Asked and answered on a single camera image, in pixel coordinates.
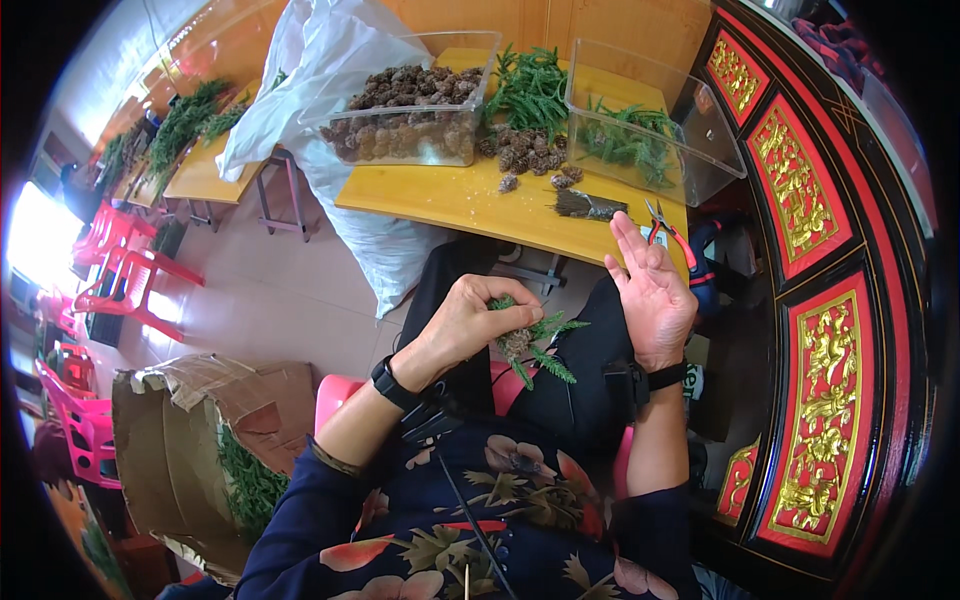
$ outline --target torn cardboard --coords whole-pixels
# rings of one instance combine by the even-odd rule
[[[133,524],[224,585],[250,553],[227,508],[218,427],[264,465],[293,473],[312,433],[309,363],[184,356],[113,382],[117,470]]]

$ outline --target red-handled pliers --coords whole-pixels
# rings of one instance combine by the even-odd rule
[[[657,200],[656,212],[654,212],[654,208],[650,205],[649,200],[644,199],[643,201],[647,203],[647,208],[653,216],[653,219],[650,221],[650,234],[647,235],[647,244],[653,244],[654,238],[657,237],[657,232],[660,231],[660,227],[663,227],[670,237],[677,240],[677,243],[680,244],[681,250],[684,251],[686,268],[693,271],[697,266],[697,257],[693,255],[693,250],[690,249],[690,245],[686,243],[686,240],[680,235],[677,228],[669,226],[666,219],[663,218],[663,208],[660,206],[660,201]]]

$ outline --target bright window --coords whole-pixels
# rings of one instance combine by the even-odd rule
[[[54,202],[28,181],[13,207],[7,260],[24,276],[50,290],[77,289],[70,254],[84,226],[63,204]]]

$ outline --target woman's right hand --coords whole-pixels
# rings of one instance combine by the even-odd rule
[[[666,249],[648,245],[634,222],[617,211],[610,229],[627,273],[607,254],[604,265],[620,291],[636,361],[647,372],[684,360],[686,335],[697,314],[697,298],[677,273]]]

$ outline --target floral blouse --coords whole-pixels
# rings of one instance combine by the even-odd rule
[[[469,420],[423,450],[385,444],[362,478],[311,440],[234,597],[454,600],[469,585],[471,598],[509,598],[441,452],[518,598],[700,597],[685,485],[615,502],[608,530],[577,462],[502,418]]]

